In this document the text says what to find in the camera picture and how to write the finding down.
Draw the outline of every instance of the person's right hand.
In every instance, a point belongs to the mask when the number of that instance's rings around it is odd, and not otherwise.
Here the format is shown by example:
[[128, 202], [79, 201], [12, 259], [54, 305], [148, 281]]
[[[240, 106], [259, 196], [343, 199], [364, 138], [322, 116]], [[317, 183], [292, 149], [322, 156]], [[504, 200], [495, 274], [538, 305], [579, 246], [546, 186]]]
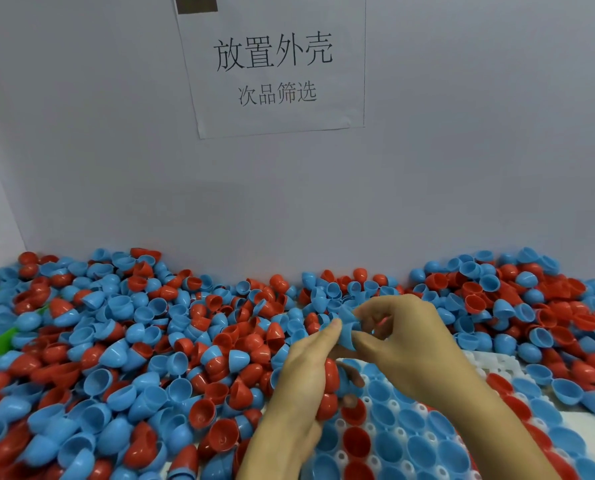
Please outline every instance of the person's right hand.
[[352, 332], [356, 351], [337, 346], [331, 357], [372, 362], [396, 389], [439, 410], [483, 383], [431, 303], [412, 294], [378, 296], [354, 313], [362, 322]]

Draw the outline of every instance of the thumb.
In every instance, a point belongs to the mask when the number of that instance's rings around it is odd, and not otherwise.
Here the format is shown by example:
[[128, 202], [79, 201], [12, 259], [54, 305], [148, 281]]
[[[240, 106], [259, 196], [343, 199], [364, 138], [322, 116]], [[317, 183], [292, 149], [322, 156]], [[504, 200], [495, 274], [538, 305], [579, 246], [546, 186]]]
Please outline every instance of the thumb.
[[311, 353], [322, 361], [326, 360], [329, 352], [335, 346], [341, 333], [341, 320], [335, 318], [324, 330], [317, 332], [317, 338], [311, 345]]
[[379, 351], [384, 347], [384, 341], [376, 339], [370, 333], [363, 331], [351, 332], [351, 338], [353, 340], [353, 346], [359, 354], [359, 359], [365, 362], [375, 363]]

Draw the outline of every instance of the hand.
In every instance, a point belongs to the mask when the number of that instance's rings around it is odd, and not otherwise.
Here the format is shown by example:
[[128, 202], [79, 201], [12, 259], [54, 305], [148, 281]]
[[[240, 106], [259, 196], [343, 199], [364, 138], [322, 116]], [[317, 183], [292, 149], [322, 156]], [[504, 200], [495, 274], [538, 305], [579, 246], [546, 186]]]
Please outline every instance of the hand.
[[[315, 416], [324, 395], [324, 363], [340, 332], [341, 320], [335, 319], [324, 330], [291, 346], [273, 397], [251, 440], [240, 471], [250, 469], [251, 478], [255, 479], [297, 478], [299, 469], [322, 436], [322, 425]], [[353, 384], [364, 387], [356, 369], [346, 364], [339, 365]], [[355, 407], [357, 397], [347, 395], [342, 402], [345, 406]], [[264, 469], [260, 465], [269, 457], [265, 451], [272, 451], [272, 460], [280, 465], [265, 465], [267, 471], [262, 474]], [[284, 454], [287, 458], [278, 458]], [[240, 475], [238, 478], [248, 478], [246, 474]]]
[[412, 294], [379, 296], [354, 313], [362, 322], [352, 332], [356, 351], [336, 346], [333, 358], [373, 362], [403, 394], [442, 411], [454, 394], [481, 382], [432, 304]]

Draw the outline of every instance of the white paper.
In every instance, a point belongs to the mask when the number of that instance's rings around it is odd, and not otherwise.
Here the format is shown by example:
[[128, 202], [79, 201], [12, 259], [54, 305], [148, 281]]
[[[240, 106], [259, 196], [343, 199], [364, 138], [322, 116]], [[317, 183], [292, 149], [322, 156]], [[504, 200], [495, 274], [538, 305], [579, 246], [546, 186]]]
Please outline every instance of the white paper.
[[200, 138], [364, 126], [366, 0], [217, 7], [178, 14]]

